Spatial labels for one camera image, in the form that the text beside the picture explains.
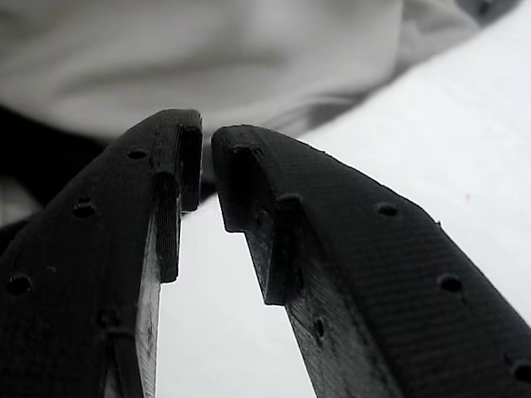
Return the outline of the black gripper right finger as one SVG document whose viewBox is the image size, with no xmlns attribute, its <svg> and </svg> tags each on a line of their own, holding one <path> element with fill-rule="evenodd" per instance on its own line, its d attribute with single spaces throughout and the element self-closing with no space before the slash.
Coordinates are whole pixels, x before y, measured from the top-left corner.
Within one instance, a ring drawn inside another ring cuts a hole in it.
<svg viewBox="0 0 531 398">
<path fill-rule="evenodd" d="M 316 398 L 531 398 L 531 328 L 421 207 L 262 127 L 211 146 L 225 228 Z"/>
</svg>

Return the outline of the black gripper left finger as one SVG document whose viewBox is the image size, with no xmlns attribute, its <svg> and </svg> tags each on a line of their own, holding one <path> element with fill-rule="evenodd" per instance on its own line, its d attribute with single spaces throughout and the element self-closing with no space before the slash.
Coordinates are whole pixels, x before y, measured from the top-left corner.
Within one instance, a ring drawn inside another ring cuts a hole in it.
<svg viewBox="0 0 531 398">
<path fill-rule="evenodd" d="M 128 129 L 0 251 L 0 398 L 155 398 L 201 125 L 168 109 Z"/>
</svg>

